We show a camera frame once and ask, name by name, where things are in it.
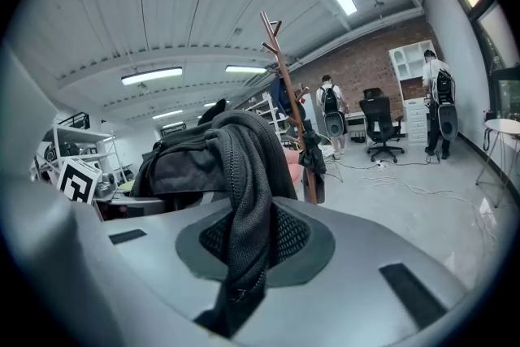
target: person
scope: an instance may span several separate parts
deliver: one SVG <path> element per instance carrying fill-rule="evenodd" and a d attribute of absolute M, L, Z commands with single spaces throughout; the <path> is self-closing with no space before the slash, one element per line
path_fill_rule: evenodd
<path fill-rule="evenodd" d="M 323 100 L 325 99 L 325 93 L 328 89 L 332 89 L 334 94 L 336 95 L 336 102 L 338 109 L 337 111 L 343 117 L 343 133 L 339 137 L 332 137 L 331 142 L 334 147 L 334 158 L 339 159 L 341 155 L 345 154 L 345 145 L 346 145 L 346 133 L 347 133 L 347 123 L 345 121 L 345 112 L 349 112 L 349 105 L 346 103 L 343 93 L 341 92 L 340 87 L 334 85 L 332 83 L 332 77 L 329 75 L 325 75 L 322 77 L 322 86 L 316 91 L 316 102 L 322 108 L 323 117 L 325 116 L 325 110 L 323 106 Z"/>
<path fill-rule="evenodd" d="M 430 96 L 430 137 L 428 146 L 424 150 L 430 156 L 435 154 L 437 142 L 440 136 L 440 125 L 438 117 L 439 104 L 435 100 L 437 89 L 437 76 L 440 70 L 445 70 L 449 74 L 449 65 L 437 58 L 435 52 L 426 50 L 424 52 L 426 63 L 422 67 L 422 86 Z M 449 157 L 449 141 L 442 140 L 442 159 Z"/>

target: white wall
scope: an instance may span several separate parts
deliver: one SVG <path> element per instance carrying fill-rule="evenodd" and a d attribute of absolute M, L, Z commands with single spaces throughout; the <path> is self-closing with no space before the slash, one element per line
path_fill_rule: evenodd
<path fill-rule="evenodd" d="M 457 82 L 459 132 L 482 149 L 489 90 L 486 67 L 470 21 L 458 0 L 425 0 L 424 10 Z M 510 146 L 506 149 L 509 168 L 514 162 L 514 150 Z M 499 149 L 492 158 L 500 166 Z M 510 179 L 520 189 L 520 177 L 512 174 Z"/>
<path fill-rule="evenodd" d="M 143 162 L 142 155 L 150 152 L 154 143 L 161 137 L 155 125 L 151 121 L 146 121 L 136 125 L 135 128 L 124 128 L 114 132 L 115 146 L 121 164 L 132 164 L 130 170 L 135 174 L 139 172 L 139 167 Z M 110 148 L 111 143 L 107 142 L 106 150 Z M 117 168 L 117 160 L 115 156 L 109 157 L 112 169 Z"/>
<path fill-rule="evenodd" d="M 34 151 L 58 110 L 6 44 L 0 68 L 0 172 L 28 175 Z"/>

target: white cabinet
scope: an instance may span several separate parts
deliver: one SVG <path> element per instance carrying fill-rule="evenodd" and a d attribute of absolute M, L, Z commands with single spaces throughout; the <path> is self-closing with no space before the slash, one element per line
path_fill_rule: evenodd
<path fill-rule="evenodd" d="M 409 145 L 424 145 L 428 143 L 427 107 L 424 98 L 404 100 L 406 133 Z"/>
<path fill-rule="evenodd" d="M 424 51 L 426 50 L 436 52 L 430 40 L 400 46 L 388 51 L 399 81 L 423 76 Z"/>

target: black strap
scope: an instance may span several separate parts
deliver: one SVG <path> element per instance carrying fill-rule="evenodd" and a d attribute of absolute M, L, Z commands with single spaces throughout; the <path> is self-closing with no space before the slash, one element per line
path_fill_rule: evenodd
<path fill-rule="evenodd" d="M 489 150 L 489 135 L 491 133 L 491 129 L 489 128 L 486 128 L 486 130 L 484 130 L 484 143 L 482 145 L 482 148 L 484 149 L 485 152 L 487 152 Z"/>

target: black pants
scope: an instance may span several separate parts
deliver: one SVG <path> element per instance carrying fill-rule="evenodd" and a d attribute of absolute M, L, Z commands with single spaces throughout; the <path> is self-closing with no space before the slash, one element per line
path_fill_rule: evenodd
<path fill-rule="evenodd" d="M 435 150 L 437 147 L 437 142 L 439 141 L 440 135 L 440 125 L 439 125 L 439 113 L 438 113 L 439 105 L 431 105 L 430 106 L 430 138 L 428 139 L 428 149 Z M 449 141 L 442 138 L 442 151 L 449 151 Z"/>

